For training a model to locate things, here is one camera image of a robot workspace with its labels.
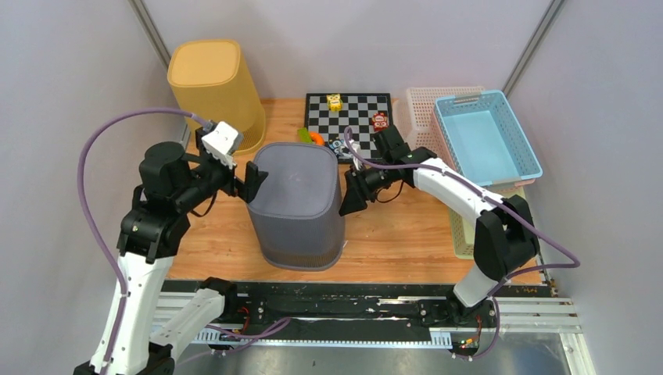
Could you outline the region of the grey and yellow laundry bin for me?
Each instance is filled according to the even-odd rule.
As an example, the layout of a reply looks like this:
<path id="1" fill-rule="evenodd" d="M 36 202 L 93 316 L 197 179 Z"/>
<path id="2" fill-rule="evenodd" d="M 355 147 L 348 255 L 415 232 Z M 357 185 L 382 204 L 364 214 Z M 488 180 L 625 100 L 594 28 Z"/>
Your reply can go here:
<path id="1" fill-rule="evenodd" d="M 287 270 L 333 266 L 346 243 L 336 155 L 324 146 L 278 142 L 253 161 L 268 174 L 247 205 L 265 260 Z"/>

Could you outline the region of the large white plastic basket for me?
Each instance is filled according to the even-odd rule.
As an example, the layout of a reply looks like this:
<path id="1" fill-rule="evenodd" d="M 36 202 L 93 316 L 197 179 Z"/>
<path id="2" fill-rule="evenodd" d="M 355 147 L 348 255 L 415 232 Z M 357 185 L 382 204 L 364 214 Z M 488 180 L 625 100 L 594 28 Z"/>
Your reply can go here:
<path id="1" fill-rule="evenodd" d="M 431 127 L 431 116 L 437 98 L 470 95 L 484 91 L 483 86 L 410 87 L 392 106 L 395 127 L 411 149 L 425 147 L 437 156 L 443 150 L 443 138 Z"/>

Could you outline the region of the green plastic basket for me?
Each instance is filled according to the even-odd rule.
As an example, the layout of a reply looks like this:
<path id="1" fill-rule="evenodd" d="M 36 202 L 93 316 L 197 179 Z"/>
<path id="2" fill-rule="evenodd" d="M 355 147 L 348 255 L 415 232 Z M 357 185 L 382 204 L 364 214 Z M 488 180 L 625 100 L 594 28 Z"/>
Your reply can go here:
<path id="1" fill-rule="evenodd" d="M 525 187 L 533 184 L 534 180 L 526 180 L 523 184 L 515 184 L 506 187 L 485 187 L 487 191 L 509 198 L 513 195 L 526 197 Z M 473 226 L 460 214 L 449 210 L 450 230 L 453 242 L 454 255 L 459 259 L 473 260 L 475 248 L 475 230 Z"/>

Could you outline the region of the yellow slatted laundry bin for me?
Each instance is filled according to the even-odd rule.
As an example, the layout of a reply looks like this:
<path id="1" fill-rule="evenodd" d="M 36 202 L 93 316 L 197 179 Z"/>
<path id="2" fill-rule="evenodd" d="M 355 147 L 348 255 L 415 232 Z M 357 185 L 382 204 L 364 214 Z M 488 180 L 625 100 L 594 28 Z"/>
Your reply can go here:
<path id="1" fill-rule="evenodd" d="M 189 41 L 175 49 L 167 80 L 179 107 L 233 126 L 238 155 L 256 152 L 266 136 L 266 113 L 237 41 Z"/>

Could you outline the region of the light blue plastic basket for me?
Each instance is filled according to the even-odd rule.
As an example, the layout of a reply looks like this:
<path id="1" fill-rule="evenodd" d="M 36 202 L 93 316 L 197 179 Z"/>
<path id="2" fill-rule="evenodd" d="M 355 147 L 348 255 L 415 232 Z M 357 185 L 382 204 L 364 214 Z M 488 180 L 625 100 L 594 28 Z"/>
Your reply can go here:
<path id="1" fill-rule="evenodd" d="M 448 151 L 446 163 L 479 186 L 540 178 L 543 169 L 505 94 L 499 90 L 437 98 L 432 124 Z"/>

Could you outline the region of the pink plastic basket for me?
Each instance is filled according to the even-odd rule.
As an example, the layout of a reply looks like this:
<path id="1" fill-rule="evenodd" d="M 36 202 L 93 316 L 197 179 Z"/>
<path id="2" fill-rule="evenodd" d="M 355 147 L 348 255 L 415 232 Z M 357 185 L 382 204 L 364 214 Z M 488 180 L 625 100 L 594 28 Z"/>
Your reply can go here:
<path id="1" fill-rule="evenodd" d="M 532 184 L 536 181 L 536 178 L 529 179 L 511 179 L 511 180 L 497 180 L 494 181 L 489 187 L 495 190 L 511 190 L 516 189 L 528 184 Z"/>

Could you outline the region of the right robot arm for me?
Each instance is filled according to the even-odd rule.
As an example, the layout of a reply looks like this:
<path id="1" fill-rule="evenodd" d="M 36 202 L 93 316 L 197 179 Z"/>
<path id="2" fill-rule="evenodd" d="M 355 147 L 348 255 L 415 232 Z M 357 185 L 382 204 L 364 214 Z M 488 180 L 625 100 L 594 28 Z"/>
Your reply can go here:
<path id="1" fill-rule="evenodd" d="M 411 150 L 394 127 L 376 135 L 381 164 L 360 156 L 351 128 L 344 130 L 342 139 L 353 164 L 345 173 L 340 216 L 365 210 L 369 202 L 376 202 L 380 189 L 401 181 L 475 225 L 475 264 L 447 295 L 443 309 L 451 323 L 468 325 L 500 282 L 539 254 L 532 214 L 523 197 L 493 193 L 454 171 L 434 152 L 424 147 Z"/>

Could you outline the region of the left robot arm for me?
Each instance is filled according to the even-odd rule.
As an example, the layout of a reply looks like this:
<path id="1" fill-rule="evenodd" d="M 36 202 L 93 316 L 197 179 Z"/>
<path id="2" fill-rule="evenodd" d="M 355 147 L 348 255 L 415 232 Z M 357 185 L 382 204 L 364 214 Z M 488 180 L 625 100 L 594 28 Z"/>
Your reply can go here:
<path id="1" fill-rule="evenodd" d="M 159 330 L 152 328 L 159 293 L 196 207 L 219 192 L 251 202 L 267 178 L 252 162 L 244 179 L 236 177 L 233 155 L 243 136 L 229 124 L 201 127 L 195 136 L 195 155 L 174 141 L 145 152 L 138 168 L 142 182 L 120 224 L 113 309 L 95 354 L 75 373 L 171 374 L 208 323 L 229 323 L 238 316 L 236 285 L 211 277 Z"/>

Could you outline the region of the blue owl toy block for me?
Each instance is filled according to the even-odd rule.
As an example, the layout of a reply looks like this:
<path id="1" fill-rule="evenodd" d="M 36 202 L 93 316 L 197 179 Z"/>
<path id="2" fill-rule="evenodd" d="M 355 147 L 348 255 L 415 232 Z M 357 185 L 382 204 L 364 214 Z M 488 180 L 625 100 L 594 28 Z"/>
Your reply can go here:
<path id="1" fill-rule="evenodd" d="M 332 139 L 328 141 L 328 147 L 334 152 L 337 158 L 341 159 L 347 157 L 346 144 L 343 140 L 338 138 Z"/>

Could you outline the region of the orange arch toy block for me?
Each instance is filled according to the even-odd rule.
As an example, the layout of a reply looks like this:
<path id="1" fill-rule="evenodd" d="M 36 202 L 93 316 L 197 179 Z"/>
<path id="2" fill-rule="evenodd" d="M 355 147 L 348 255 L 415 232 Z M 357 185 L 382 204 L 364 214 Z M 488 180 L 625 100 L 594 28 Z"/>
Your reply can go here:
<path id="1" fill-rule="evenodd" d="M 309 136 L 314 144 L 319 146 L 325 146 L 325 140 L 319 133 L 310 131 Z"/>

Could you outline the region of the red owl toy block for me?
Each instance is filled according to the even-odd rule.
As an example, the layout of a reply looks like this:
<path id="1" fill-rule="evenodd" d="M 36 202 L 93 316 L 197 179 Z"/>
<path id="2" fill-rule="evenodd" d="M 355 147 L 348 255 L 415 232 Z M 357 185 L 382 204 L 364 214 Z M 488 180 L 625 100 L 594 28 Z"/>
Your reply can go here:
<path id="1" fill-rule="evenodd" d="M 371 124 L 374 132 L 385 130 L 390 126 L 389 116 L 384 112 L 377 112 L 371 117 Z"/>

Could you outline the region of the black and white chessboard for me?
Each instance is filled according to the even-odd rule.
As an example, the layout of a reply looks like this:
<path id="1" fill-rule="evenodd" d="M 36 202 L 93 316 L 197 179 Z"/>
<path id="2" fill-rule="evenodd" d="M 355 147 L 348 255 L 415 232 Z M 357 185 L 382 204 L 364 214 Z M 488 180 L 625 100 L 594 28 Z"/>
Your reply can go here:
<path id="1" fill-rule="evenodd" d="M 362 157 L 375 163 L 379 162 L 380 152 L 374 143 L 375 132 L 371 117 L 377 112 L 384 112 L 389 116 L 390 125 L 393 124 L 391 94 L 341 93 L 343 107 L 340 112 L 328 110 L 326 95 L 326 93 L 306 94 L 304 127 L 308 131 L 319 133 L 328 149 L 330 149 L 328 141 L 336 138 L 344 141 L 344 130 L 350 127 L 353 140 L 360 144 Z M 347 157 L 337 158 L 340 164 L 352 162 L 348 149 L 346 153 Z"/>

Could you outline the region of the yellow owl toy block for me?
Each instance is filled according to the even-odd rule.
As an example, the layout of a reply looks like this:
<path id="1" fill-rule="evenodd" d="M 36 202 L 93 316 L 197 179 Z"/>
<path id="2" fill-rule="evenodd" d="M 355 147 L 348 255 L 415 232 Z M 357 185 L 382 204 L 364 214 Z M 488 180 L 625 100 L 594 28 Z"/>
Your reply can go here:
<path id="1" fill-rule="evenodd" d="M 342 96 L 340 94 L 326 95 L 328 110 L 331 112 L 340 112 L 343 107 Z"/>

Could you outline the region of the black metal base rail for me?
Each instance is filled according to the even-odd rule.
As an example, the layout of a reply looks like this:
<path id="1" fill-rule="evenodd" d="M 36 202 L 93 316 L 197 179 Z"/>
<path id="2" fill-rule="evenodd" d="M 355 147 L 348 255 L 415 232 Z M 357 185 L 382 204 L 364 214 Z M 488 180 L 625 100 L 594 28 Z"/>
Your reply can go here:
<path id="1" fill-rule="evenodd" d="M 238 283 L 235 310 L 214 319 L 195 343 L 234 348 L 260 345 L 447 348 L 492 333 L 557 333 L 565 302 L 546 286 L 503 287 L 466 319 L 445 312 L 449 284 Z"/>

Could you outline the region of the left aluminium frame post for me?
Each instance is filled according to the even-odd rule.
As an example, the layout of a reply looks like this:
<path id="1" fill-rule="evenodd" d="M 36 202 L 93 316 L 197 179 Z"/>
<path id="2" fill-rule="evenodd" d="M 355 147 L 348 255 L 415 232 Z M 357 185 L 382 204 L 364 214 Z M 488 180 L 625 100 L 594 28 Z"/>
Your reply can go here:
<path id="1" fill-rule="evenodd" d="M 158 31 L 158 28 L 151 17 L 147 5 L 143 0 L 129 0 L 128 1 L 134 14 L 137 16 L 139 23 L 142 25 L 144 32 L 147 35 L 152 47 L 155 49 L 157 55 L 165 61 L 167 65 L 170 61 L 170 53 L 163 41 L 163 38 Z"/>

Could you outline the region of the aluminium frame post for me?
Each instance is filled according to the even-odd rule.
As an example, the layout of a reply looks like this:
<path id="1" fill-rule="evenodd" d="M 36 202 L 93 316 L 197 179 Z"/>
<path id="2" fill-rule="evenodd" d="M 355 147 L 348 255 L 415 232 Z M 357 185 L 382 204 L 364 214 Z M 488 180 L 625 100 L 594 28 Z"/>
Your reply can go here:
<path id="1" fill-rule="evenodd" d="M 144 32 L 147 35 L 152 47 L 155 49 L 157 55 L 165 61 L 167 65 L 170 61 L 170 53 L 163 41 L 163 38 L 158 31 L 158 28 L 151 17 L 147 5 L 143 0 L 129 0 L 128 1 L 134 14 L 137 16 L 139 23 L 142 25 Z"/>
<path id="2" fill-rule="evenodd" d="M 562 9 L 564 8 L 566 0 L 551 0 L 548 2 L 546 10 L 544 11 L 541 19 L 537 23 L 535 30 L 532 32 L 531 37 L 525 45 L 522 53 L 520 54 L 517 62 L 514 65 L 506 83 L 502 88 L 502 92 L 510 97 L 517 87 L 519 81 L 525 75 L 531 61 L 534 59 L 539 47 L 544 42 L 547 34 L 554 25 L 554 22 L 559 17 Z"/>

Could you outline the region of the right aluminium frame post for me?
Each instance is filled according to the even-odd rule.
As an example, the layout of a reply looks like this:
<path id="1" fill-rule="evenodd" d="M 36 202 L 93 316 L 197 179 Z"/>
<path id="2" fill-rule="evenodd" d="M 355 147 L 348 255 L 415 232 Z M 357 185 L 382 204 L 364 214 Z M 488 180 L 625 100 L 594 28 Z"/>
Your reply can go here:
<path id="1" fill-rule="evenodd" d="M 554 25 L 554 22 L 559 17 L 562 9 L 564 8 L 566 0 L 551 0 L 548 2 L 546 10 L 544 11 L 541 19 L 537 23 L 535 30 L 532 32 L 531 37 L 525 45 L 522 53 L 520 54 L 517 62 L 514 65 L 506 83 L 502 88 L 502 92 L 510 97 L 517 87 L 519 81 L 525 75 L 531 61 L 534 59 L 539 47 L 544 42 L 547 34 Z"/>

